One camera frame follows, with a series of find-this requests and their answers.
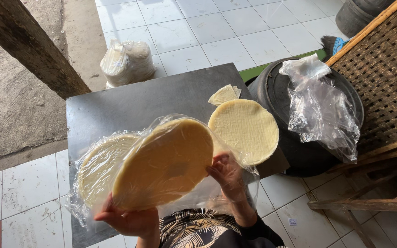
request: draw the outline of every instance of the broom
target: broom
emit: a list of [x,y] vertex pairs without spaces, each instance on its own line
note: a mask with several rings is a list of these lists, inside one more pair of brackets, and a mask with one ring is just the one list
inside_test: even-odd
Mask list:
[[339,37],[334,37],[329,35],[324,35],[323,37],[321,37],[323,50],[326,52],[326,57],[323,59],[323,62],[327,62],[333,55],[335,55],[342,48],[342,46],[345,43],[349,42],[350,39],[344,41]]

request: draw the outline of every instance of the broom bristles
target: broom bristles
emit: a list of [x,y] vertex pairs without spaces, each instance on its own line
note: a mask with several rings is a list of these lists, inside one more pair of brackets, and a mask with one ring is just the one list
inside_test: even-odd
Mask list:
[[323,50],[326,52],[323,62],[327,62],[333,56],[336,39],[337,37],[329,35],[321,37],[321,45],[323,45]]

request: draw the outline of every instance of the plastic bag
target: plastic bag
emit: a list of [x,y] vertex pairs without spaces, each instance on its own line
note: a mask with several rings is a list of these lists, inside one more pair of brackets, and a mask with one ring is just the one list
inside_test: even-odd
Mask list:
[[[114,180],[120,168],[123,166],[123,162],[131,154],[135,154],[136,151],[145,148],[145,146],[142,144],[150,136],[154,129],[168,122],[177,121],[179,119],[191,119],[198,121],[188,116],[179,114],[159,117],[142,132],[117,133],[111,137],[102,139],[101,141],[93,144],[90,147],[89,151],[78,161],[75,162],[75,166],[78,172],[76,173],[73,187],[67,195],[67,202],[65,206],[74,215],[74,217],[79,220],[82,226],[85,226],[89,231],[94,232],[98,232],[103,228],[107,227],[105,226],[99,228],[100,224],[96,223],[93,220],[93,216],[102,210],[103,203],[106,200],[108,193],[111,192],[113,189]],[[198,122],[203,127],[205,127],[207,131],[209,131],[209,134],[212,137],[213,155],[219,154],[221,152],[228,152],[229,154],[231,154],[232,158],[240,165],[248,202],[255,209],[258,193],[259,174],[254,166],[243,166],[245,164],[249,164],[250,155],[231,149],[220,138],[213,134],[206,124],[200,121]],[[174,128],[163,129],[163,135],[169,134],[173,129]],[[100,166],[96,166],[96,168],[93,169],[83,168],[82,165],[84,164],[84,161],[90,157],[90,154],[94,150],[99,149],[99,145],[105,144],[106,141],[111,140],[112,138],[114,139],[121,135],[138,135],[139,138],[129,149],[126,150],[126,155],[120,157],[120,162],[109,164],[103,169],[100,169]],[[83,182],[84,178],[90,176],[100,178],[96,181],[102,182],[102,187],[95,187],[85,190],[84,192],[81,191],[81,185],[86,184]],[[205,177],[189,192],[172,192],[172,194],[180,194],[180,198],[167,204],[157,206],[159,217],[165,217],[169,214],[172,214],[173,212],[188,208],[208,208],[217,210],[225,214],[232,214],[229,200],[227,200],[227,198],[222,195],[219,183],[211,176]]]
[[142,82],[154,75],[150,47],[146,42],[110,40],[110,47],[101,60],[101,69],[107,85],[118,87]]
[[301,142],[319,141],[345,163],[356,163],[360,137],[355,108],[346,95],[325,77],[330,67],[317,54],[287,60],[279,71],[289,75],[290,119],[288,129],[300,135]]

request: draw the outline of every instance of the metal table top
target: metal table top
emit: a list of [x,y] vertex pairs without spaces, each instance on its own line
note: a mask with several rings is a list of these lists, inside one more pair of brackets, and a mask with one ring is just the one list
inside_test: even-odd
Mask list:
[[[68,98],[70,187],[76,174],[74,161],[92,143],[117,131],[142,130],[157,117],[172,113],[208,123],[217,108],[208,103],[209,98],[228,84],[241,89],[241,99],[252,99],[233,63]],[[73,216],[71,226],[74,248],[85,248],[118,234],[113,228],[89,234]]]

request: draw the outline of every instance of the concrete floor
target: concrete floor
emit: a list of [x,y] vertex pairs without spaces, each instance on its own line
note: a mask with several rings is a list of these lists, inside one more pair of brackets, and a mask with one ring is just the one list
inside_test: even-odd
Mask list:
[[[106,46],[94,1],[23,3],[91,90],[104,89]],[[65,101],[0,47],[0,171],[66,149],[66,126]]]

